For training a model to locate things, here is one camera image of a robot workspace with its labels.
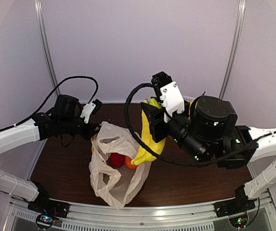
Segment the yellow banana bunch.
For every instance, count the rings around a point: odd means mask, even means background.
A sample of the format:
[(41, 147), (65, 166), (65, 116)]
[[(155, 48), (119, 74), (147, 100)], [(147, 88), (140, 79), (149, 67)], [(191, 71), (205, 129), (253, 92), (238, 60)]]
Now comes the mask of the yellow banana bunch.
[[(149, 129), (149, 122), (148, 119), (142, 111), (142, 136), (141, 140), (154, 152), (156, 152), (158, 155), (161, 155), (166, 139), (163, 139), (162, 141), (156, 143), (153, 141), (152, 135), (150, 133)], [(151, 153), (149, 153), (147, 150), (145, 150), (142, 146), (139, 147), (137, 155), (134, 159), (131, 160), (131, 164), (134, 166), (139, 166), (140, 164), (143, 164), (145, 162), (153, 162), (157, 158), (154, 157)]]

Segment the orange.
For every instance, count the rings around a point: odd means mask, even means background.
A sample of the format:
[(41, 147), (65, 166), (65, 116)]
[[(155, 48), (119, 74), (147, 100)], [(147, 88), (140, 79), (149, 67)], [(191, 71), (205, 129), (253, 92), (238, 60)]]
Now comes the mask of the orange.
[(138, 168), (137, 165), (133, 165), (131, 163), (132, 159), (129, 156), (125, 156), (125, 165), (128, 169), (136, 170)]

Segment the beige plastic bag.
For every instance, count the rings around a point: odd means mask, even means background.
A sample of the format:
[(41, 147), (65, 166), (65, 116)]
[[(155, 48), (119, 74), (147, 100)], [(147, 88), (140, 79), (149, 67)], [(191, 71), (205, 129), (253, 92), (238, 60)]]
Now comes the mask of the beige plastic bag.
[(113, 167), (108, 159), (112, 153), (135, 157), (139, 144), (127, 128), (102, 122), (99, 133), (91, 138), (92, 157), (89, 163), (90, 182), (97, 197), (110, 207), (121, 209), (130, 203), (144, 185), (151, 163), (146, 162), (136, 170), (126, 165)]

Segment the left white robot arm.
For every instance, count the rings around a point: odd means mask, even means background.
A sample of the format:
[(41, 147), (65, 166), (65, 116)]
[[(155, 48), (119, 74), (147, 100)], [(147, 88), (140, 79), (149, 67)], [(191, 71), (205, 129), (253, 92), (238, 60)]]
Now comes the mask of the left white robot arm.
[[(77, 98), (59, 95), (54, 107), (47, 112), (36, 112), (22, 122), (0, 129), (0, 154), (52, 136), (75, 138), (79, 135), (89, 140), (99, 132), (100, 125), (91, 120), (91, 115), (96, 114), (101, 106), (98, 99), (81, 106)], [(39, 183), (23, 180), (1, 169), (0, 191), (23, 198), (43, 214), (53, 209), (49, 194)]]

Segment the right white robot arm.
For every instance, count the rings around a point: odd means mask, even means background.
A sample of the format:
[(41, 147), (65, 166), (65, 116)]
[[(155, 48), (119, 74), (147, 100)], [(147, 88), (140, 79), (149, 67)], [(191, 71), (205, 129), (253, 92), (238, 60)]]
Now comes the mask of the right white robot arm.
[(240, 168), (265, 157), (275, 159), (253, 180), (239, 186), (231, 209), (241, 212), (255, 202), (264, 190), (276, 183), (276, 128), (238, 126), (237, 114), (228, 101), (200, 96), (184, 103), (184, 111), (167, 116), (156, 99), (141, 103), (150, 138), (159, 143), (171, 137), (194, 156), (192, 166), (216, 164), (226, 169)]

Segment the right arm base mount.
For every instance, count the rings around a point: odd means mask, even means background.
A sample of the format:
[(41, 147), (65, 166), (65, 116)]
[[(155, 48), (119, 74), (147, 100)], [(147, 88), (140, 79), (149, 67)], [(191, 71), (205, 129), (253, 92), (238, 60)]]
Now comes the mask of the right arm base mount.
[(216, 216), (218, 218), (228, 216), (230, 225), (235, 229), (245, 229), (257, 218), (260, 211), (260, 199), (255, 215), (250, 218), (248, 211), (255, 208), (255, 200), (240, 201), (236, 198), (214, 204)]

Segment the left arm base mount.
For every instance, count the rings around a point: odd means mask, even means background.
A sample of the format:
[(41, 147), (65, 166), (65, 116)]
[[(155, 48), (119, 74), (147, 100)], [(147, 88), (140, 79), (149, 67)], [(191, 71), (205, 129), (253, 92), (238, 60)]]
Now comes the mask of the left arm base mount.
[(29, 210), (35, 211), (38, 215), (35, 218), (35, 224), (40, 230), (47, 230), (53, 225), (62, 223), (62, 218), (67, 218), (69, 212), (69, 203), (52, 200), (48, 197), (39, 197), (35, 201), (28, 201)]

